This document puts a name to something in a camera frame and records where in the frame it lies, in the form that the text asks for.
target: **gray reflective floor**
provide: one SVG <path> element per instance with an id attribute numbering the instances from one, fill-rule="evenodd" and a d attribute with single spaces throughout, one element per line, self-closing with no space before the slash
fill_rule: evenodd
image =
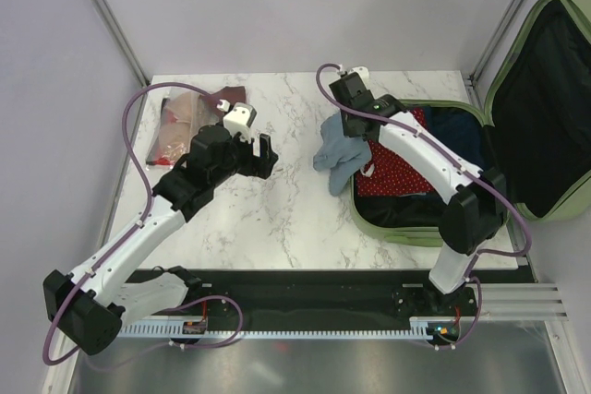
<path id="1" fill-rule="evenodd" d="M 93 358 L 125 360 L 154 340 L 118 340 Z M 385 340 L 243 340 L 220 350 L 164 348 L 110 374 L 83 359 L 72 394 L 563 393 L 543 324 L 480 324 L 458 350 Z"/>

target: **suitcase lid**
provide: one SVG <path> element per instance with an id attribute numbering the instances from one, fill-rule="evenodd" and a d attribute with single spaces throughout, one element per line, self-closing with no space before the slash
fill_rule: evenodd
<path id="1" fill-rule="evenodd" d="M 496 162 L 511 200 L 533 219 L 568 206 L 573 217 L 591 203 L 577 193 L 591 177 L 589 18 L 591 0 L 539 0 L 487 94 Z"/>

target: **green suitcase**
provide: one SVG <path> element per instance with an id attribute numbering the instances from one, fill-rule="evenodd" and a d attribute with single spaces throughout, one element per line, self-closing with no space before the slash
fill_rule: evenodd
<path id="1" fill-rule="evenodd" d="M 470 113 L 482 127 L 486 157 L 504 172 L 510 200 L 529 220 L 571 219 L 591 204 L 591 0 L 539 0 L 533 6 L 490 87 L 484 113 L 457 101 L 404 102 L 437 113 Z M 350 192 L 353 220 L 363 233 L 401 245 L 442 245 L 436 222 L 417 226 L 402 218 L 379 226 L 360 213 L 367 203 L 356 195 L 355 178 Z"/>

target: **light blue towel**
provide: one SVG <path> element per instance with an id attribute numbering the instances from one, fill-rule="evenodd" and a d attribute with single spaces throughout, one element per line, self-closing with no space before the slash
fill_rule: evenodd
<path id="1" fill-rule="evenodd" d="M 320 126 L 322 148 L 314 156 L 314 169 L 330 169 L 329 192 L 338 196 L 349 178 L 371 160 L 369 144 L 361 137 L 345 137 L 341 113 L 332 115 Z"/>

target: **white rack strip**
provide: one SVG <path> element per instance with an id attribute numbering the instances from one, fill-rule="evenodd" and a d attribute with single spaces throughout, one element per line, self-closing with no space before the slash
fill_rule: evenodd
<path id="1" fill-rule="evenodd" d="M 183 332 L 183 319 L 156 317 L 140 320 L 123 328 L 118 337 L 135 339 L 225 339 L 233 331 L 206 331 L 204 334 L 186 334 Z M 243 331 L 240 339 L 281 339 L 281 340 L 430 340 L 427 334 L 427 322 L 412 322 L 408 330 L 375 331 Z"/>

